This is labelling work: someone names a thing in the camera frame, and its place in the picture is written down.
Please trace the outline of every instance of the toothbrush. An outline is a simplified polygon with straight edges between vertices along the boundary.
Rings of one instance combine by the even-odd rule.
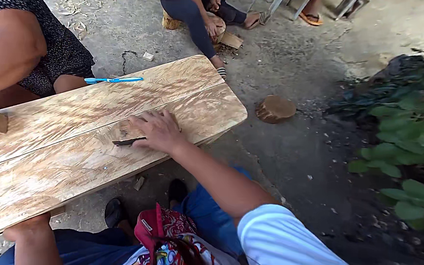
[[[131,82],[131,81],[141,81],[143,77],[127,77],[127,78],[85,78],[84,79],[88,84],[96,84],[98,81],[106,81],[109,83],[116,82]]]

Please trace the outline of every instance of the black pants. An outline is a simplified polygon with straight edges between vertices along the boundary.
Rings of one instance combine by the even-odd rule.
[[[202,1],[207,8],[209,0]],[[212,41],[204,26],[204,20],[196,3],[192,0],[161,0],[161,5],[173,19],[183,21],[187,24],[191,32],[192,41],[207,58],[210,59],[215,56]],[[214,14],[222,18],[226,23],[242,24],[246,19],[246,13],[238,11],[225,2],[225,0],[221,0],[220,8]]]

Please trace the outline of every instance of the metal chain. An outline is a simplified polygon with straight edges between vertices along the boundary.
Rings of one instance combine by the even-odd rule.
[[[123,75],[125,75],[125,63],[126,63],[126,61],[125,61],[125,55],[127,53],[132,53],[133,55],[135,55],[135,57],[138,57],[138,55],[137,55],[137,53],[135,51],[124,51],[124,52],[122,52],[122,59],[124,60],[124,63],[122,63],[122,72],[123,72]]]

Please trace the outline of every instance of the white sleeve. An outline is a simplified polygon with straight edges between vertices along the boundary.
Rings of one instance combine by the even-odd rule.
[[[291,211],[276,204],[245,214],[238,238],[250,265],[346,264]]]

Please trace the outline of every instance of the ground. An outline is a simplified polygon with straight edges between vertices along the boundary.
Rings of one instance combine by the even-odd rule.
[[[252,3],[229,2],[242,10]],[[76,26],[81,21],[86,26],[88,34],[82,43],[95,58],[97,77],[122,75],[121,53],[127,50],[139,57],[126,55],[126,73],[200,53],[187,28],[169,31],[161,26],[159,1],[73,3],[81,13],[62,15],[66,1],[47,1],[63,24]],[[373,75],[393,56],[424,44],[424,0],[371,0],[351,21],[333,21],[332,10],[338,2],[326,1],[320,27],[289,20],[300,3],[293,1],[292,7],[285,3],[265,26],[251,31],[227,27],[244,39],[242,48],[227,52],[223,59],[227,83],[249,115],[243,124],[203,148],[247,169],[348,263],[424,264],[424,234],[405,230],[375,198],[378,189],[397,183],[388,177],[347,172],[346,163],[368,143],[365,132],[351,122],[323,115],[328,100],[344,91],[339,81],[345,76]],[[252,9],[263,11],[269,5],[256,0]],[[155,55],[153,62],[141,58],[145,51]],[[259,121],[255,106],[269,94],[294,101],[297,115],[281,124]],[[98,232],[106,227],[103,210],[113,197],[122,197],[134,218],[156,201],[167,205],[166,191],[173,178],[185,179],[190,188],[195,185],[194,178],[172,160],[140,175],[146,182],[139,191],[133,189],[135,178],[130,178],[84,196],[53,218],[52,227]],[[0,250],[8,245],[0,238]]]

